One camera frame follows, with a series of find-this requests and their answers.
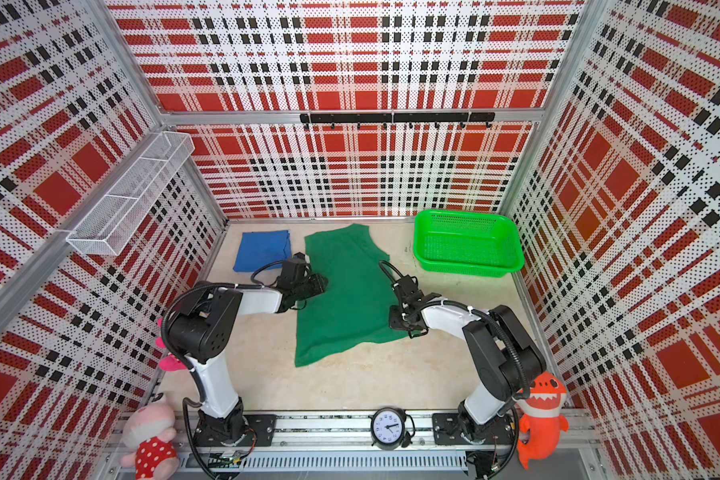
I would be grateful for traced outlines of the green tank top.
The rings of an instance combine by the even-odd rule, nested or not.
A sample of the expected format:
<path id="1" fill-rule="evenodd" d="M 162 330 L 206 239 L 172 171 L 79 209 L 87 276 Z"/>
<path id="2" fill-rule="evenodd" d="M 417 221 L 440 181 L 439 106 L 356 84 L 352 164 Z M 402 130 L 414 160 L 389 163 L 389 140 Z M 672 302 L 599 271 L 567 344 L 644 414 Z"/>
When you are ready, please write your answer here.
<path id="1" fill-rule="evenodd" d="M 313 270 L 327 279 L 327 287 L 297 314 L 296 367 L 361 343 L 406 337 L 389 327 L 389 309 L 397 299 L 392 281 L 379 268 L 389 255 L 374 243 L 367 225 L 314 233 L 305 238 L 305 246 Z"/>

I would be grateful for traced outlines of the blue tank top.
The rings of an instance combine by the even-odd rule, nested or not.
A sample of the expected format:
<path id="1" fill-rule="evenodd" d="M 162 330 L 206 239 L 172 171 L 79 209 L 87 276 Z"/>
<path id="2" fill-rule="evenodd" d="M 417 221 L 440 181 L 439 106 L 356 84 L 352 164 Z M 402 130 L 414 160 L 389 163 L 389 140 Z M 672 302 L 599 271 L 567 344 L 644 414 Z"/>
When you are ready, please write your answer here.
<path id="1" fill-rule="evenodd" d="M 290 233 L 287 230 L 270 232 L 245 232 L 238 248 L 233 270 L 253 273 L 272 262 L 291 257 Z"/>

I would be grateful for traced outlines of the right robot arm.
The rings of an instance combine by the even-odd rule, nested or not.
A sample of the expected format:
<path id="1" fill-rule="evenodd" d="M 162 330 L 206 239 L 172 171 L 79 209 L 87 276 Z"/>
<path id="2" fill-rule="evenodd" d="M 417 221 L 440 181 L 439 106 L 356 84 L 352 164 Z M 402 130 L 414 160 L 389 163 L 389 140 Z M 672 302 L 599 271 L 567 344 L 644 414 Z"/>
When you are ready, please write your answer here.
<path id="1" fill-rule="evenodd" d="M 423 293 L 405 275 L 391 281 L 397 303 L 389 326 L 411 338 L 439 330 L 463 340 L 478 375 L 475 390 L 458 406 L 457 428 L 473 444 L 484 441 L 494 421 L 531 395 L 546 360 L 516 314 L 507 306 L 480 310 L 436 293 Z"/>

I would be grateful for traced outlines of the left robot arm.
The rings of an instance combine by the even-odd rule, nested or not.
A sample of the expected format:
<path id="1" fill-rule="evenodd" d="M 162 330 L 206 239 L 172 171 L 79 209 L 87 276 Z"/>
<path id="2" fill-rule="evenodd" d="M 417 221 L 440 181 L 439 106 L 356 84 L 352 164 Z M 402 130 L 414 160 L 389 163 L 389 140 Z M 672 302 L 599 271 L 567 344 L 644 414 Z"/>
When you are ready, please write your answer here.
<path id="1" fill-rule="evenodd" d="M 248 283 L 201 282 L 179 295 L 162 319 L 161 339 L 189 371 L 199 399 L 183 400 L 198 413 L 195 446 L 232 446 L 252 442 L 255 428 L 246 420 L 244 402 L 233 387 L 226 354 L 238 317 L 282 314 L 326 292 L 328 280 L 297 253 L 275 261 L 280 273 L 267 285 L 254 271 Z"/>

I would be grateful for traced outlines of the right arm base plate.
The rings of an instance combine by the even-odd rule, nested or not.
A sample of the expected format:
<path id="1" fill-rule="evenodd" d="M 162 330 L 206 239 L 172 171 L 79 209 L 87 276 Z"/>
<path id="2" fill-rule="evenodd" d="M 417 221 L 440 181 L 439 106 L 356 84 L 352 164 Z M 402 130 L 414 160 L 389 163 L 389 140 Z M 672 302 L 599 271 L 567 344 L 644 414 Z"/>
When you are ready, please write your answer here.
<path id="1" fill-rule="evenodd" d="M 432 425 L 435 443 L 439 446 L 512 445 L 516 441 L 514 420 L 509 415 L 478 424 L 465 412 L 435 413 Z"/>

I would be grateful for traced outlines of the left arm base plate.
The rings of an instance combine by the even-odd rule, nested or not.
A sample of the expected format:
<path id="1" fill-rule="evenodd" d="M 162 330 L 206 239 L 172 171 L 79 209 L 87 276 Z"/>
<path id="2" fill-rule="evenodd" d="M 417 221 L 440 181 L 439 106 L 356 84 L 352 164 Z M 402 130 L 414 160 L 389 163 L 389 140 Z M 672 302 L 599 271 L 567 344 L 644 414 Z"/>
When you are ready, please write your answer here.
<path id="1" fill-rule="evenodd" d="M 199 412 L 199 421 L 193 428 L 192 440 L 199 447 L 267 447 L 272 444 L 276 423 L 275 415 L 230 414 L 217 418 Z"/>

